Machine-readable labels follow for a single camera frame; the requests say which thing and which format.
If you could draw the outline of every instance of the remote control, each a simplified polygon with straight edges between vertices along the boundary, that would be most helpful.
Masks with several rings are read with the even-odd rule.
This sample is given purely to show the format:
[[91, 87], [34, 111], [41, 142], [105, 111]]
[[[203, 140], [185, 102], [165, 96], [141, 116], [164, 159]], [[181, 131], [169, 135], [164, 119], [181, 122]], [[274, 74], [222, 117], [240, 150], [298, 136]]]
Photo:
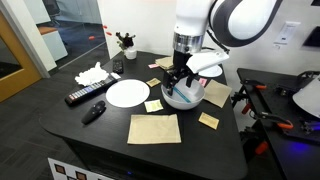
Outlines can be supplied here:
[[71, 93], [64, 100], [69, 106], [79, 104], [85, 100], [92, 98], [93, 96], [105, 92], [107, 88], [109, 88], [116, 82], [118, 81], [112, 75], [109, 75], [106, 80], [94, 83], [74, 93]]
[[123, 73], [123, 61], [121, 59], [113, 60], [113, 72], [122, 74]]
[[106, 103], [104, 101], [99, 101], [93, 105], [86, 115], [82, 118], [81, 122], [85, 125], [89, 124], [100, 116], [106, 110]]

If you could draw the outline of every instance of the wooden door frame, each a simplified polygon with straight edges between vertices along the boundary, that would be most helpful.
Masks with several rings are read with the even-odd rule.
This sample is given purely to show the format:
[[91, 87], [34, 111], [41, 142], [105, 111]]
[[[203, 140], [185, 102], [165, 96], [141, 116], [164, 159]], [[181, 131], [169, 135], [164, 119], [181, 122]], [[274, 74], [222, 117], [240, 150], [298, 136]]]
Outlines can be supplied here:
[[2, 102], [40, 80], [41, 76], [2, 12], [0, 12], [0, 24], [0, 37], [22, 67], [0, 79], [0, 102]]
[[50, 78], [50, 74], [46, 67], [44, 66], [43, 62], [41, 61], [40, 57], [37, 55], [37, 52], [34, 50], [34, 47], [28, 42], [25, 35], [23, 35], [24, 30], [19, 24], [16, 15], [12, 12], [5, 2], [5, 0], [0, 0], [0, 11], [6, 18], [7, 22], [11, 26], [11, 29], [14, 31], [15, 35], [18, 37], [20, 43], [23, 45], [24, 49], [26, 50], [27, 54], [31, 58], [32, 62], [38, 69], [42, 78]]

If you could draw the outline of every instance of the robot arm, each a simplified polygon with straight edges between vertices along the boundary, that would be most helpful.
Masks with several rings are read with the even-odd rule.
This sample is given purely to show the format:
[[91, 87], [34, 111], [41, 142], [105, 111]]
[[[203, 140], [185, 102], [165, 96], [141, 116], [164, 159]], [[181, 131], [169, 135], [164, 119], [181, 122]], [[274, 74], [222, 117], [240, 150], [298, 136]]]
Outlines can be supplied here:
[[[239, 47], [258, 39], [271, 24], [282, 0], [177, 0], [173, 38], [173, 65], [164, 73], [163, 85], [172, 95], [180, 79], [193, 78], [201, 70], [229, 58], [222, 44]], [[207, 30], [210, 28], [216, 40]], [[201, 52], [205, 32], [224, 51]]]

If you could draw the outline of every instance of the cable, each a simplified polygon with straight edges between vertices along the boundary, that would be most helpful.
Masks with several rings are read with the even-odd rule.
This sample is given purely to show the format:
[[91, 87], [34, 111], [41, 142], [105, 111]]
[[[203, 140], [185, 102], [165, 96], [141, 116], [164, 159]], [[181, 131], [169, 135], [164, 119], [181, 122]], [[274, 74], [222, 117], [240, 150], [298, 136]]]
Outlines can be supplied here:
[[251, 117], [251, 118], [253, 118], [253, 119], [256, 119], [255, 117], [254, 117], [254, 115], [252, 115], [252, 110], [250, 110], [250, 112], [249, 112], [249, 116]]
[[212, 24], [211, 24], [211, 15], [212, 15], [212, 10], [213, 10], [214, 6], [216, 5], [217, 1], [218, 1], [218, 0], [215, 0], [215, 1], [212, 3], [212, 5], [211, 5], [211, 7], [210, 7], [210, 10], [209, 10], [209, 14], [208, 14], [209, 27], [212, 29], [212, 31], [213, 31], [213, 26], [212, 26]]
[[[218, 0], [215, 0], [209, 10], [209, 14], [208, 14], [208, 21], [209, 21], [209, 27], [211, 29], [212, 32], [214, 32], [213, 30], [213, 26], [211, 24], [211, 15], [212, 15], [212, 10], [214, 8], [214, 6], [216, 5], [216, 3], [218, 2]], [[212, 39], [212, 41], [214, 43], [216, 43], [221, 49], [224, 50], [224, 52], [226, 52], [227, 54], [229, 54], [230, 49], [226, 48], [222, 43], [220, 43], [216, 38], [213, 37], [213, 35], [211, 34], [211, 32], [209, 30], [207, 30], [207, 33], [209, 34], [210, 38]]]
[[209, 34], [210, 38], [212, 39], [212, 41], [214, 43], [216, 43], [221, 49], [223, 49], [224, 52], [229, 54], [230, 49], [226, 48], [223, 44], [221, 44], [218, 40], [216, 40], [216, 38], [213, 37], [213, 35], [211, 34], [211, 32], [209, 30], [207, 30], [207, 33]]

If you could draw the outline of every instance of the black table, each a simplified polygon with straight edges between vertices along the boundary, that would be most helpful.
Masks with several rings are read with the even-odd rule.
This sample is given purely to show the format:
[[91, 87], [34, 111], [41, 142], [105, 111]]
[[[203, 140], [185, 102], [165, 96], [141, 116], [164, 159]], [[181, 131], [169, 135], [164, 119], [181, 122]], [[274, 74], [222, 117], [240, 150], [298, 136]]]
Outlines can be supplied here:
[[[136, 60], [124, 59], [122, 80], [162, 80], [161, 68], [148, 67], [161, 57], [164, 56], [138, 52]], [[119, 58], [123, 59], [123, 55], [118, 54], [113, 59]], [[112, 62], [109, 62], [104, 69], [111, 72], [111, 66]], [[224, 75], [214, 79], [226, 83]], [[241, 179], [246, 176], [247, 165], [230, 101], [223, 108], [202, 101], [192, 110], [180, 111], [164, 101], [160, 85], [150, 89], [147, 101], [156, 99], [160, 99], [164, 110], [150, 114], [177, 114], [182, 143], [127, 144], [130, 115], [146, 114], [143, 103], [124, 109], [106, 102], [106, 112], [90, 125], [83, 126], [80, 119], [94, 103], [106, 101], [105, 94], [75, 108], [61, 100], [40, 117], [40, 124], [48, 132], [63, 138], [89, 170], [110, 177]], [[220, 120], [217, 130], [198, 122], [202, 112]]]
[[253, 129], [262, 132], [268, 142], [275, 161], [285, 179], [320, 179], [320, 146], [303, 140], [300, 120], [308, 116], [289, 97], [281, 97], [274, 92], [274, 85], [294, 88], [304, 86], [297, 83], [297, 76], [239, 68], [240, 80], [252, 79], [265, 83], [266, 90], [257, 90], [250, 85], [242, 86], [254, 112], [268, 112], [289, 119], [294, 129], [282, 131], [274, 123], [258, 120]]

